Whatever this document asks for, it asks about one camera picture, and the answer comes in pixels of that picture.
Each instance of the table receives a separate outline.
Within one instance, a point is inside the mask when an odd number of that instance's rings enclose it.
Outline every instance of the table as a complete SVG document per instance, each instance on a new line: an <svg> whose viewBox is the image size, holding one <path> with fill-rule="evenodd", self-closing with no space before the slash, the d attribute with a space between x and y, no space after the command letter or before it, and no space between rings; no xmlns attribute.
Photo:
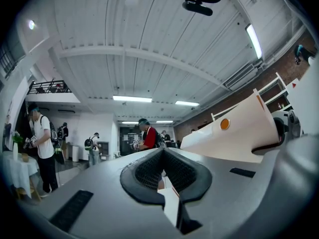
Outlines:
<svg viewBox="0 0 319 239"><path fill-rule="evenodd" d="M2 162L2 172L8 185L14 185L15 188L23 188L29 198L31 198L30 176L38 172L37 161L29 156L29 162L23 162L22 155L18 153L18 160L13 159L12 151L4 151Z"/></svg>

